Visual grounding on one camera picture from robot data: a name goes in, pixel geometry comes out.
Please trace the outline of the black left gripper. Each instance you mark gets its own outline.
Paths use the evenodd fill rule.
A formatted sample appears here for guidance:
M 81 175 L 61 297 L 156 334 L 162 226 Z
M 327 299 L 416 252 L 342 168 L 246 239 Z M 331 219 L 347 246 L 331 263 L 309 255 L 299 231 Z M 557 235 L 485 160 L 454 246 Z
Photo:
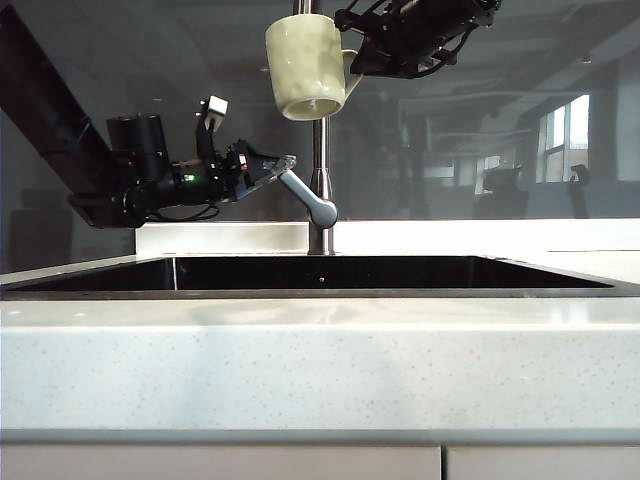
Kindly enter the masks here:
M 240 201 L 296 165 L 295 155 L 257 152 L 245 140 L 236 141 L 225 152 L 216 151 L 215 159 L 220 202 Z

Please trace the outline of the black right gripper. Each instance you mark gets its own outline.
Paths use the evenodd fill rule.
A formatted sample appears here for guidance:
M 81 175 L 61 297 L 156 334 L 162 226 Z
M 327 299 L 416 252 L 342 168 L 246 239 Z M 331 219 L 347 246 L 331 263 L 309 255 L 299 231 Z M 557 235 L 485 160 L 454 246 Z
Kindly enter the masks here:
M 354 30 L 363 37 L 352 74 L 414 79 L 457 62 L 456 1 L 376 1 L 360 14 L 354 6 L 333 15 L 340 32 Z

